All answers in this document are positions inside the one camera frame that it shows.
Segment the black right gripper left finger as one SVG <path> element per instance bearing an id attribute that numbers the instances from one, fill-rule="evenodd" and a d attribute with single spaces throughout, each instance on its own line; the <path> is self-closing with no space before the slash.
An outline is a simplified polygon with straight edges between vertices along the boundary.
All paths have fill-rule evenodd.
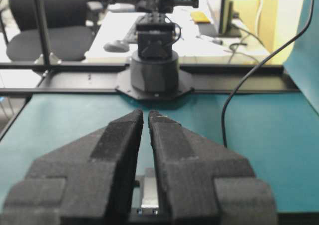
<path id="1" fill-rule="evenodd" d="M 120 225 L 131 207 L 143 113 L 35 159 L 10 189 L 3 225 Z"/>

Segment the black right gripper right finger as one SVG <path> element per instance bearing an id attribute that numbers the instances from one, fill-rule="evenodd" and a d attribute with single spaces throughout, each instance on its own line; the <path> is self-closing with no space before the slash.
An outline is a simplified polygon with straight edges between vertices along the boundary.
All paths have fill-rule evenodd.
<path id="1" fill-rule="evenodd" d="M 159 208 L 174 225 L 275 225 L 271 187 L 247 158 L 151 111 Z"/>

